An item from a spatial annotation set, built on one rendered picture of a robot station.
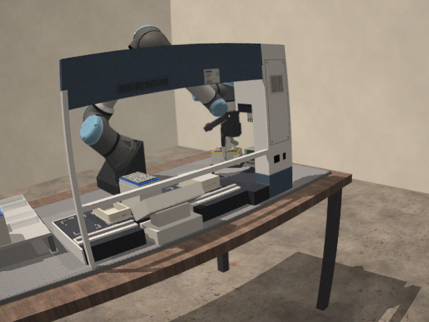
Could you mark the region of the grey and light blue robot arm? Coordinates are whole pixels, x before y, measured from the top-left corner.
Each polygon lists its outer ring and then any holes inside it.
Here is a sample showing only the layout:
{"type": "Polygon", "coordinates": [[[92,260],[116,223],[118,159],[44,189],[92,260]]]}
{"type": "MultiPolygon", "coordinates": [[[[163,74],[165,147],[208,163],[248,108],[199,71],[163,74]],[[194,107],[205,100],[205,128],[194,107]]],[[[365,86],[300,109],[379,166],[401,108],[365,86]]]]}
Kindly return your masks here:
{"type": "Polygon", "coordinates": [[[155,26],[145,25],[140,27],[134,34],[133,41],[128,46],[131,48],[146,48],[153,46],[169,46],[171,43],[155,26]]]}

